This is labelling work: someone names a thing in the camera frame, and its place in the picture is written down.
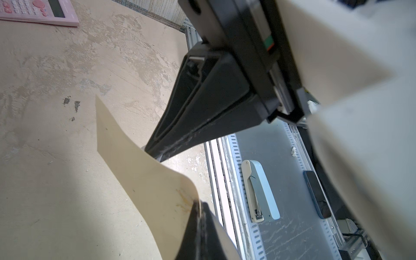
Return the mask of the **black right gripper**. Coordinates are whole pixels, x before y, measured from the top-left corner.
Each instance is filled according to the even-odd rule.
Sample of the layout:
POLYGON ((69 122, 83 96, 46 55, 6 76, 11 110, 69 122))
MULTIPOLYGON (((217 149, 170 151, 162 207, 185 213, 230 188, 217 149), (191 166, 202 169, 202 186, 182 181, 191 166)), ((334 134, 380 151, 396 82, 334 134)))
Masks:
POLYGON ((304 119, 305 92, 276 1, 178 3, 205 43, 234 57, 202 43, 189 50, 146 153, 162 162, 266 118, 304 119))

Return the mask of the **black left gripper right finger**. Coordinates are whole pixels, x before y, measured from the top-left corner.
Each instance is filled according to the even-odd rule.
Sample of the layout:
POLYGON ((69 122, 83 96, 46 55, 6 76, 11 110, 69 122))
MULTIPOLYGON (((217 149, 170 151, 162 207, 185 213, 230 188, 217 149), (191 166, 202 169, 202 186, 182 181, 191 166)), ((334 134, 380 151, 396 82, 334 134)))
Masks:
POLYGON ((233 241, 224 230, 217 217, 211 212, 207 203, 201 204, 203 210, 202 260, 241 260, 233 241))

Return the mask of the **tan manila envelope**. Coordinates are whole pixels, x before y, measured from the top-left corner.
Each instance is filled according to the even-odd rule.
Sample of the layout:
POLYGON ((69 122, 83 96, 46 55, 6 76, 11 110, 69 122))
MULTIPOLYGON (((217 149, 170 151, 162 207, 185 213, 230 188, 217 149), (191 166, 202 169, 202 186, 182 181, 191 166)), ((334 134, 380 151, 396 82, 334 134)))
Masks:
POLYGON ((162 259, 175 260, 197 188, 187 176, 149 156, 121 129, 108 108, 95 98, 97 151, 148 225, 162 259))

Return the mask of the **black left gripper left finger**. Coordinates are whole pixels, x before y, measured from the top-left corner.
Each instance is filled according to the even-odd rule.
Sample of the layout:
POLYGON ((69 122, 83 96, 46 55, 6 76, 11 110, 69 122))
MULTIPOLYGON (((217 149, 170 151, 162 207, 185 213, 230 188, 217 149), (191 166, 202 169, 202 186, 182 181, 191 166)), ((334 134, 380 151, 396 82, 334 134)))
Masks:
POLYGON ((201 258, 201 224, 200 202, 195 200, 188 218, 182 243, 180 245, 176 260, 200 260, 201 258))

